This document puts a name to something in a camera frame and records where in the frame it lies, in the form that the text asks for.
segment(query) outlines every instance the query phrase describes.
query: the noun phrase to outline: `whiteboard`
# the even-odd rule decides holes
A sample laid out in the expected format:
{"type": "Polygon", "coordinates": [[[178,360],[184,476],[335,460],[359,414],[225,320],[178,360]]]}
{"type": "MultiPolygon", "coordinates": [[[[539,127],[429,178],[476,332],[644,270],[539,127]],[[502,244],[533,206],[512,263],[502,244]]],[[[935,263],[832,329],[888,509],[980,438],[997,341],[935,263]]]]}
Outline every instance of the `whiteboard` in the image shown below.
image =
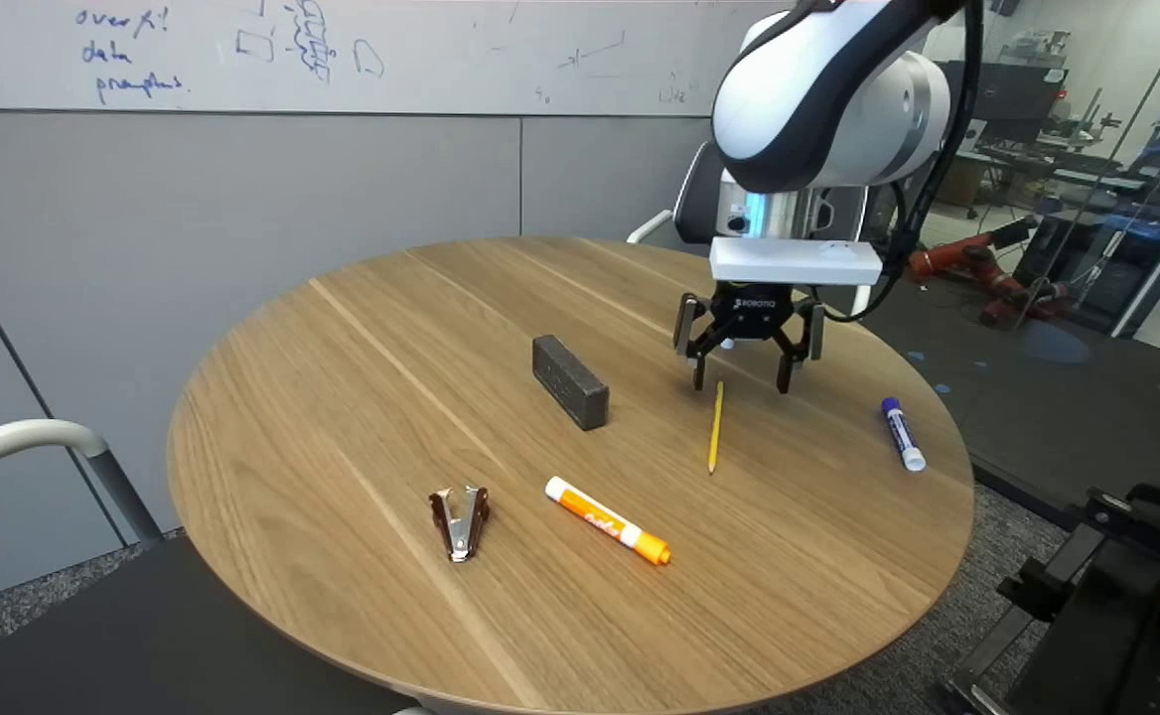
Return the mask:
{"type": "Polygon", "coordinates": [[[709,113],[776,0],[0,0],[0,105],[709,113]]]}

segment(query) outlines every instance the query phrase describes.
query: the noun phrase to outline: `black eraser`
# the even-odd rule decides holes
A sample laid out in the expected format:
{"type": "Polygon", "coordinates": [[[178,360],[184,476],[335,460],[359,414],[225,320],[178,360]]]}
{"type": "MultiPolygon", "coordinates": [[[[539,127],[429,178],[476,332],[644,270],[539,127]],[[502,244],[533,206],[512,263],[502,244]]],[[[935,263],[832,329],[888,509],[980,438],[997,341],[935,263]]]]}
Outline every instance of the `black eraser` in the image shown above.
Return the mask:
{"type": "Polygon", "coordinates": [[[580,427],[609,422],[609,384],[559,337],[533,337],[533,373],[580,427]]]}

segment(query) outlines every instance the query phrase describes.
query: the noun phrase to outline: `yellow pencil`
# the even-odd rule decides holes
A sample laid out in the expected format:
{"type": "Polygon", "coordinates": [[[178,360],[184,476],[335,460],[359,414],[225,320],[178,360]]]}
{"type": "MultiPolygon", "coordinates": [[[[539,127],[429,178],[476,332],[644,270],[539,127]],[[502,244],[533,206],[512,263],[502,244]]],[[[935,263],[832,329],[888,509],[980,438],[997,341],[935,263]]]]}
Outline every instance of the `yellow pencil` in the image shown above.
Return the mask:
{"type": "Polygon", "coordinates": [[[710,438],[709,438],[709,472],[715,472],[715,456],[722,447],[722,410],[726,410],[726,380],[715,380],[710,395],[710,438]]]}

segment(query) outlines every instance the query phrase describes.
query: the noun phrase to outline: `round wooden table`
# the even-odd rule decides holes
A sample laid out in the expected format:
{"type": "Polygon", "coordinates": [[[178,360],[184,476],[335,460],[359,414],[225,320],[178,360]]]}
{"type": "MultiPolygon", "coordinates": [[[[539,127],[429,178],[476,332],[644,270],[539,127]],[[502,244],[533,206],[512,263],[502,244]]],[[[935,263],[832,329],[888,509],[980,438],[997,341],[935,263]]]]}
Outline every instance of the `round wooden table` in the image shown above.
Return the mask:
{"type": "Polygon", "coordinates": [[[952,579],[972,472],[938,393],[869,329],[776,390],[741,341],[693,390],[670,350],[709,263],[590,238],[480,238],[330,270],[233,327],[170,418],[190,542],[290,639],[425,704],[710,709],[876,656],[952,579]],[[576,427],[533,377],[555,332],[609,390],[576,427]],[[722,447],[709,476],[710,380],[722,447]],[[931,456],[903,472],[878,399],[931,456]],[[660,533],[652,568],[546,495],[567,476],[660,533]],[[489,488],[452,565],[433,488],[489,488]]]}

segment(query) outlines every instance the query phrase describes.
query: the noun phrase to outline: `purple marker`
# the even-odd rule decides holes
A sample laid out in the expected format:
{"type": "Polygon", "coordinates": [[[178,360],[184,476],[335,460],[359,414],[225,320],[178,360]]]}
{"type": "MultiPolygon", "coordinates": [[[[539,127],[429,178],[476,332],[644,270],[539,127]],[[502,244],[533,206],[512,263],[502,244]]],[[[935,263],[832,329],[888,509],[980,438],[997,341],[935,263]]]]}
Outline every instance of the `purple marker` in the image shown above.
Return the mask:
{"type": "Polygon", "coordinates": [[[903,456],[905,472],[925,472],[931,460],[925,460],[925,452],[913,446],[897,395],[881,395],[881,418],[888,418],[888,426],[889,426],[889,438],[894,438],[894,446],[897,446],[897,456],[903,456]]]}

